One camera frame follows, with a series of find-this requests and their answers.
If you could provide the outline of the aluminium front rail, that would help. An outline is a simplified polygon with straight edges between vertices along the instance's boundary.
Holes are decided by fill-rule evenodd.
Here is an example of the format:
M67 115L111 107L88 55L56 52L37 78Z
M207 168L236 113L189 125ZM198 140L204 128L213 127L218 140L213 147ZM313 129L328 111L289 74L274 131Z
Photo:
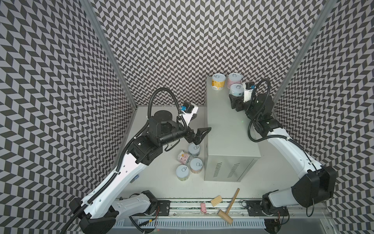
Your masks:
M222 199L221 202L211 203L211 199L172 199L161 198L158 200L156 210L152 215L133 214L133 219L138 218L218 218L220 210L226 212L232 199ZM277 208L274 214L265 214L262 211L259 199L241 199L236 198L230 208L228 215L233 220L245 218L264 218L280 219L286 221L288 218L298 219L331 219L325 204L317 204L314 208L304 208L300 205L288 206L286 208Z

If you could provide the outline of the pink labelled can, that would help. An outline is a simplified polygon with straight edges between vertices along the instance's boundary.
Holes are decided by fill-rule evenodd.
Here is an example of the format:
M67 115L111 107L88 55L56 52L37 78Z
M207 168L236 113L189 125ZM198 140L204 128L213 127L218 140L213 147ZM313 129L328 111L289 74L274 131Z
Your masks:
M231 73L228 75L227 88L229 89L233 84L242 84L243 75L239 73Z

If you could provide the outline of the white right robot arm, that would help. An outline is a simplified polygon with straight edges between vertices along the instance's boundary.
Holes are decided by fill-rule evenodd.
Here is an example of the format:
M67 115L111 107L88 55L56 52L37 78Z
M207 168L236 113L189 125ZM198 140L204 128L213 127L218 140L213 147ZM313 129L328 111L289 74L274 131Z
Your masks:
M290 188L268 192L260 202L262 212L267 216L277 213L280 208L300 205L305 208L327 201L334 196L337 172L331 166L324 166L312 159L304 148L293 140L280 122L272 117L273 101L267 94L255 95L245 102L243 97L229 95L231 108L244 111L249 118L249 129L253 128L261 138L251 141L268 141L272 144L298 175L299 180Z

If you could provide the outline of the pink can sideways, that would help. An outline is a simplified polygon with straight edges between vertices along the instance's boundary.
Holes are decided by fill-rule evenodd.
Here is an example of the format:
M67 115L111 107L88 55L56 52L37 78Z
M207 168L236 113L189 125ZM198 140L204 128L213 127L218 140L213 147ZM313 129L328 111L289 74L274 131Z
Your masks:
M192 159L191 154L183 150L177 156L177 160L183 165L187 165L191 159Z

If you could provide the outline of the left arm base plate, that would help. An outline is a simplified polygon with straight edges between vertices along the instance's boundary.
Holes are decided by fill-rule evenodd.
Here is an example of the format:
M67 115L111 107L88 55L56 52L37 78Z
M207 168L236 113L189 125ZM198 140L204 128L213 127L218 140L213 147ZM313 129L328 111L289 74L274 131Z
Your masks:
M155 204L154 216L169 216L170 200L158 200Z

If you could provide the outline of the green labelled front can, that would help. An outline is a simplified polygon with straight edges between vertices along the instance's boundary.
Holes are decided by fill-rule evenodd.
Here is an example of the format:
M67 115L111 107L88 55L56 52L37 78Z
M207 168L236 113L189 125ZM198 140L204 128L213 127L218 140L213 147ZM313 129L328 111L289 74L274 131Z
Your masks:
M176 168L176 176L180 181L186 181L190 177L190 169L186 165L179 165Z

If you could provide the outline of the white metal cabinet counter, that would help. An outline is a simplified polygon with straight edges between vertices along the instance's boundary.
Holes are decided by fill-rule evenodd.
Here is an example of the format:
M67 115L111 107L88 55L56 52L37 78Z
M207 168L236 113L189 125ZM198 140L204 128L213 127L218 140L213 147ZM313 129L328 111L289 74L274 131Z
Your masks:
M229 90L211 85L212 78L207 77L205 127L211 131L204 139L204 179L240 182L261 158L260 149L247 136L247 116L231 108Z

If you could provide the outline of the wooden mallet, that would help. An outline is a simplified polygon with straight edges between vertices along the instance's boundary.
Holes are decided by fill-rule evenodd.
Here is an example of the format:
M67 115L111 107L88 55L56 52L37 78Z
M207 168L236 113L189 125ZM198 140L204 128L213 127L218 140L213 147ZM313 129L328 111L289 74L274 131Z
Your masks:
M232 198L232 200L231 200L231 202L230 202L230 204L229 204L229 206L228 206L228 208L225 212L223 210L219 210L219 212L218 212L218 217L220 217L222 220L224 220L229 225L231 225L233 223L233 219L230 217L229 212L230 212L232 206L234 205L234 202L235 202L239 192L240 192L240 188L238 188L236 190L236 192L235 192L235 194L234 194L234 196L233 196L233 198Z

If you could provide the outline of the pink eraser block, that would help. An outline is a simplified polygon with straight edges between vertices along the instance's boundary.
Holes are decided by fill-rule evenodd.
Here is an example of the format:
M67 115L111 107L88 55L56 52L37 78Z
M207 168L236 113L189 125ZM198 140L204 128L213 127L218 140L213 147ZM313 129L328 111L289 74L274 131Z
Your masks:
M204 214L207 213L207 209L206 209L206 204L205 203L200 203L200 210Z

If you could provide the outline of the small wooden block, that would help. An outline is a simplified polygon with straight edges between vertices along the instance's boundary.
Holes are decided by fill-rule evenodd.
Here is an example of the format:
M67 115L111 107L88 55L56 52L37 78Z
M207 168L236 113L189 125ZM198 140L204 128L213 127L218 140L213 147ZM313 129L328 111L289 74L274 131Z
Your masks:
M218 204L220 204L222 201L223 201L222 197L221 197L221 196L217 196L217 197L215 197L214 199L212 199L212 200L210 201L210 203L211 203L211 205L212 205L213 207L216 207L216 206L217 206Z

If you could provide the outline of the blue toy block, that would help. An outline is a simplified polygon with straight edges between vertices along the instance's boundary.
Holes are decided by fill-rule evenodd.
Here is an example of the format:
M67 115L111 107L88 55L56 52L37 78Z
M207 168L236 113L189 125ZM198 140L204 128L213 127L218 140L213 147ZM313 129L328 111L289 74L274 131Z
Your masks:
M139 178L139 175L136 175L131 181L130 183L134 183L137 179Z

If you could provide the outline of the orange labelled can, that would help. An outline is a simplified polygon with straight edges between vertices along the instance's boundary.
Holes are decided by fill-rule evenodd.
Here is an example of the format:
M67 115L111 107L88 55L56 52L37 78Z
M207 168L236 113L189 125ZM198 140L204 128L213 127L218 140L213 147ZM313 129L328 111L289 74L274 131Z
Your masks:
M203 162L199 158L193 158L190 161L190 169L191 169L191 172L194 174L199 174L202 171L203 166L204 166Z

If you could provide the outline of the yellow labelled can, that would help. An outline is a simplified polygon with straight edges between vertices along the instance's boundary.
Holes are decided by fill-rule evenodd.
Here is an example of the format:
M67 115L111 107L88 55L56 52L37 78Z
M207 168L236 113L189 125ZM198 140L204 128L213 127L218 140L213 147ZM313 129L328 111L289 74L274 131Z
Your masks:
M212 76L212 89L214 90L223 90L225 87L225 82L226 82L226 76L221 73L216 73Z

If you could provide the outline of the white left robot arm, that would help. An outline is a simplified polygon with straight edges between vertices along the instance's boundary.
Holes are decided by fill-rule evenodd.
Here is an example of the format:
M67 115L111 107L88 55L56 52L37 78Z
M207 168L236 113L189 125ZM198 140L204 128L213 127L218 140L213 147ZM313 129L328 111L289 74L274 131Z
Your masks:
M72 220L79 218L79 226L85 234L106 234L117 221L137 214L157 213L157 198L149 191L119 199L120 193L135 177L163 153L163 147L184 138L189 143L201 143L211 128L190 127L182 130L173 121L167 110L148 114L148 120L138 133L127 143L115 168L88 195L70 203Z

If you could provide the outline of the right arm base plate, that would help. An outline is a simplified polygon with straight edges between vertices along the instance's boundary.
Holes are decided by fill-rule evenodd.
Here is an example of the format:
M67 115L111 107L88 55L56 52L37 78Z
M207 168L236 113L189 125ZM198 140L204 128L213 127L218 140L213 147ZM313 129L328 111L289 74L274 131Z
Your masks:
M286 207L274 207L270 201L265 200L246 200L245 208L249 216L270 216L270 217L287 217L289 216Z

